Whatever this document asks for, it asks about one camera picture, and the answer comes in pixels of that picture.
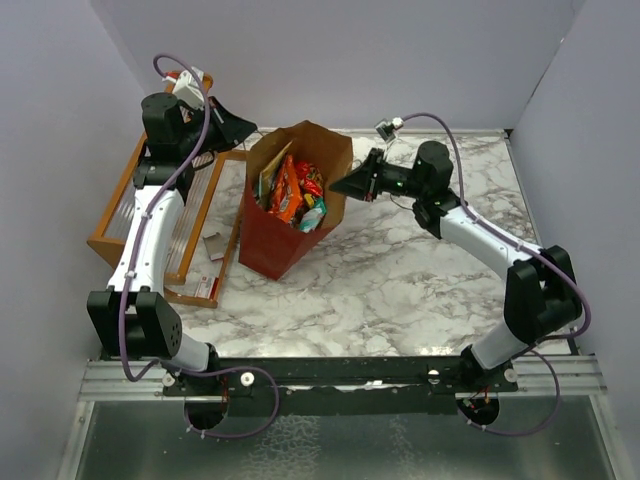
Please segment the red brown paper bag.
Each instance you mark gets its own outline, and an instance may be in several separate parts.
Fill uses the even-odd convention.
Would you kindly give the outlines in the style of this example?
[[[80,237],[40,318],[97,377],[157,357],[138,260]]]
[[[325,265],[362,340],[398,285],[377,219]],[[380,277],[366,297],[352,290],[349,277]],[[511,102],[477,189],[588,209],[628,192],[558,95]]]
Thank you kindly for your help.
[[[350,173],[353,144],[349,136],[308,120],[278,128],[251,147],[246,159],[243,220],[240,229],[239,262],[273,280],[281,278],[343,220],[346,197],[327,190],[327,213],[318,228],[303,233],[267,213],[254,199],[254,184],[260,171],[285,146],[296,160],[316,165],[330,185]]]

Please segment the golden chip bag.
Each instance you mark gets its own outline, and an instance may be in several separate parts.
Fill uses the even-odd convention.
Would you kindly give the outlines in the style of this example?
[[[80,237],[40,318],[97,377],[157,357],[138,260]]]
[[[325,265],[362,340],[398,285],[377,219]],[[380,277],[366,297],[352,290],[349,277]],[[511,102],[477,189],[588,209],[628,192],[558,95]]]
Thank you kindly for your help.
[[[259,172],[258,180],[255,183],[254,198],[256,203],[267,210],[270,203],[270,195],[274,188],[276,177],[283,159],[286,157],[292,141],[288,142]]]

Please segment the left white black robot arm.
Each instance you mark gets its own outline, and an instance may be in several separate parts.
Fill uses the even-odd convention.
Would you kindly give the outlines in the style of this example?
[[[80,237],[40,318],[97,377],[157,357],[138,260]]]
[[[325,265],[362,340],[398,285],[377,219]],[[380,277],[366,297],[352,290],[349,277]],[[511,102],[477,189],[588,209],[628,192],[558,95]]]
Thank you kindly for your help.
[[[160,92],[144,98],[141,108],[146,140],[133,174],[131,227],[107,287],[90,292],[87,311],[107,354],[187,371],[189,386],[206,395],[220,385],[215,350],[184,333],[180,315],[164,297],[171,236],[194,181],[194,159],[232,150],[257,126],[214,97],[191,107]]]

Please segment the orange Fox's candy bag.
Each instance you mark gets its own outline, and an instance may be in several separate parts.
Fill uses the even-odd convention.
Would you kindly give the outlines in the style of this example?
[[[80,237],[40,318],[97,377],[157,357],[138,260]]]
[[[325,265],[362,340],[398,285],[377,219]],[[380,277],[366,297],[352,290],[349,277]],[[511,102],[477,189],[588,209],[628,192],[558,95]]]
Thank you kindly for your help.
[[[294,159],[291,154],[287,154],[276,175],[267,212],[280,221],[293,225],[302,204],[303,196]]]

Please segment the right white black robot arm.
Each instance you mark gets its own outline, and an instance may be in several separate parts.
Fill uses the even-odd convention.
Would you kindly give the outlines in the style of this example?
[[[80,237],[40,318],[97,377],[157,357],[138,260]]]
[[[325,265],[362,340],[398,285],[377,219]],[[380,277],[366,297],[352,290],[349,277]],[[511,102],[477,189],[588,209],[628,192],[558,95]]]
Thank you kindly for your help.
[[[388,163],[385,151],[373,148],[329,188],[360,201],[371,202],[381,193],[412,199],[422,229],[462,248],[504,280],[502,322],[461,353],[461,383],[481,391],[494,381],[496,369],[578,319],[583,307],[569,254],[558,246],[524,242],[485,221],[451,189],[452,173],[448,148],[426,141],[409,168]]]

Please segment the red Doritos chip bag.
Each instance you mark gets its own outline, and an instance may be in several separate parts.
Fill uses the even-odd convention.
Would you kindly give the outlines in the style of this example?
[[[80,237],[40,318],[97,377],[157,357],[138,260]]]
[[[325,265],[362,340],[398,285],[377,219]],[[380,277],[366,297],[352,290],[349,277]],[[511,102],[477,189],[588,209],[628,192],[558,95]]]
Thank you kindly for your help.
[[[322,197],[324,177],[317,166],[310,162],[299,161],[294,167],[301,191],[314,197]]]

